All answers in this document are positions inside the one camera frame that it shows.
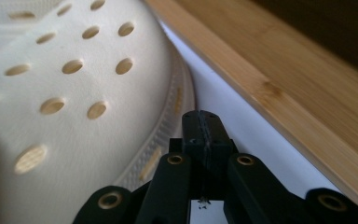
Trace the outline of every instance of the white colander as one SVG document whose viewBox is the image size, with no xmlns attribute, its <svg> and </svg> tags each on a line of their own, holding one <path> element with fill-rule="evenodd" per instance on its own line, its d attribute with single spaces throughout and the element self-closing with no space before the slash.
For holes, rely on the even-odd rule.
<svg viewBox="0 0 358 224">
<path fill-rule="evenodd" d="M 70 223 L 148 181 L 190 76 L 138 0 L 0 1 L 0 223 Z"/>
</svg>

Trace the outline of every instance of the black bracket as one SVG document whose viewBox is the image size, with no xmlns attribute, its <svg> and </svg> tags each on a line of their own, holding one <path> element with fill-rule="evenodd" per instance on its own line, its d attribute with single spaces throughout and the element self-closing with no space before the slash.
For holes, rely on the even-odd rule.
<svg viewBox="0 0 358 224">
<path fill-rule="evenodd" d="M 74 223 L 184 224 L 190 200 L 224 201 L 228 223 L 358 223 L 358 206 L 338 192 L 312 189 L 305 200 L 289 192 L 260 159 L 238 153 L 215 114 L 188 112 L 182 126 L 151 182 L 96 191 Z"/>
</svg>

